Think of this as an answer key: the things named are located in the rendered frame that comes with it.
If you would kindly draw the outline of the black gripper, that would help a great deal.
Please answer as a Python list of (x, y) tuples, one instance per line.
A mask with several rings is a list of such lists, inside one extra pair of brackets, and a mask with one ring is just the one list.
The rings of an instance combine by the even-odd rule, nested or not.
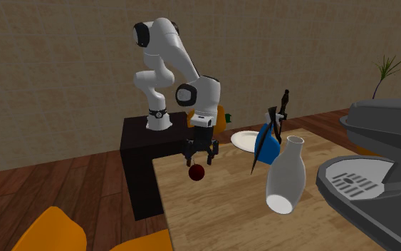
[(193, 140), (186, 139), (184, 143), (184, 150), (182, 152), (186, 159), (186, 165), (192, 165), (192, 157), (197, 152), (197, 148), (206, 148), (208, 153), (207, 164), (211, 165), (214, 156), (219, 153), (219, 142), (215, 139), (212, 140), (214, 128), (213, 127), (194, 127)]

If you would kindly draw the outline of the dark red apple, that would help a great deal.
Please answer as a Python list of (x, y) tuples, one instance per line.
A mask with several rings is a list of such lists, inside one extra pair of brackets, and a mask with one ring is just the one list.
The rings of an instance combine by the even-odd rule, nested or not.
[(205, 175), (203, 166), (193, 162), (189, 167), (188, 175), (191, 180), (200, 181)]

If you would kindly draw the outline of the orange chair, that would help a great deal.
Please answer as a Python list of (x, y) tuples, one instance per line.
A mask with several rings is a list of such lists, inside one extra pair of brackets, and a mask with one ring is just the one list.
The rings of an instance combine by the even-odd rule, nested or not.
[[(226, 118), (224, 108), (221, 105), (217, 106), (217, 124), (214, 126), (213, 135), (223, 132), (226, 129)], [(187, 127), (191, 128), (190, 119), (194, 115), (194, 110), (187, 114)]]
[(11, 251), (86, 251), (84, 230), (62, 209), (50, 206), (38, 216)]

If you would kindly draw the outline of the white plate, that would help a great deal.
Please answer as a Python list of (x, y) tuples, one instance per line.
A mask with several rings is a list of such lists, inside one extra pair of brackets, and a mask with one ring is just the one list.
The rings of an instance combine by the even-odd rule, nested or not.
[(259, 132), (254, 130), (239, 131), (231, 136), (231, 143), (240, 150), (254, 153), (258, 134)]

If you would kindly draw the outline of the wooden table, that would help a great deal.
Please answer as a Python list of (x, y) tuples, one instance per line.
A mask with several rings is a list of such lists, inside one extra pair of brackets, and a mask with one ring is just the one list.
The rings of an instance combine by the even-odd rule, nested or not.
[(189, 178), (183, 155), (153, 161), (174, 251), (384, 251), (339, 215), (316, 187), (318, 167), (351, 151), (304, 129), (283, 133), (304, 139), (306, 186), (295, 210), (279, 215), (266, 204), (269, 166), (253, 155), (221, 145), (211, 165), (206, 155), (194, 161), (205, 169)]

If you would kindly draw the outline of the dark robot stand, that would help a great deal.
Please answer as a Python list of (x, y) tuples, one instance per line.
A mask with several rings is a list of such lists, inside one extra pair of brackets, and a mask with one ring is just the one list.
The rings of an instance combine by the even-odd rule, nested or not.
[(136, 221), (164, 212), (152, 160), (182, 153), (192, 137), (185, 112), (170, 113), (170, 120), (172, 126), (159, 131), (145, 127), (146, 116), (123, 121), (120, 155)]

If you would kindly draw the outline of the blue spray bottle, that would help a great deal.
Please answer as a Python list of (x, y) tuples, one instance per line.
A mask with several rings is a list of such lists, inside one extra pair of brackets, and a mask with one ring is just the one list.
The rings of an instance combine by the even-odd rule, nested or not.
[(251, 170), (254, 170), (256, 162), (272, 164), (280, 153), (280, 144), (282, 142), (281, 130), (282, 123), (287, 119), (288, 114), (285, 112), (289, 101), (289, 90), (286, 89), (281, 99), (280, 111), (277, 107), (268, 108), (268, 112), (264, 115), (266, 123), (259, 131), (254, 146), (254, 161)]

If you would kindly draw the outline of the white vase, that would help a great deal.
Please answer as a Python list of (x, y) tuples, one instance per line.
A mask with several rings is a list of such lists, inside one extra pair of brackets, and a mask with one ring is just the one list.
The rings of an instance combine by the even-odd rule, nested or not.
[(304, 139), (290, 135), (286, 147), (273, 161), (266, 181), (266, 204), (274, 212), (292, 213), (306, 185), (306, 168), (301, 157)]

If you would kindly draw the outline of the grey coffee machine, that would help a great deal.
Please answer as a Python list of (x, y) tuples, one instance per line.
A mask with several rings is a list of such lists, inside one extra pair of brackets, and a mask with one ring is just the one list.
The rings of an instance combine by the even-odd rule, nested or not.
[(401, 251), (401, 98), (369, 99), (340, 118), (371, 155), (330, 159), (316, 185), (326, 202), (387, 251)]

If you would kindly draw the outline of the green potted plant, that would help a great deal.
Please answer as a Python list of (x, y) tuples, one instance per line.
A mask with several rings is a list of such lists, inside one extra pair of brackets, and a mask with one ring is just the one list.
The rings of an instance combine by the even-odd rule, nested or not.
[(374, 62), (375, 66), (379, 69), (380, 71), (380, 80), (378, 84), (375, 87), (375, 90), (372, 95), (372, 99), (375, 99), (377, 90), (379, 89), (381, 83), (390, 75), (393, 75), (397, 73), (398, 71), (401, 71), (401, 68), (398, 68), (398, 66), (401, 64), (401, 59), (398, 62), (395, 62), (396, 56), (393, 56), (392, 58), (385, 58), (385, 56), (382, 57), (382, 62)]

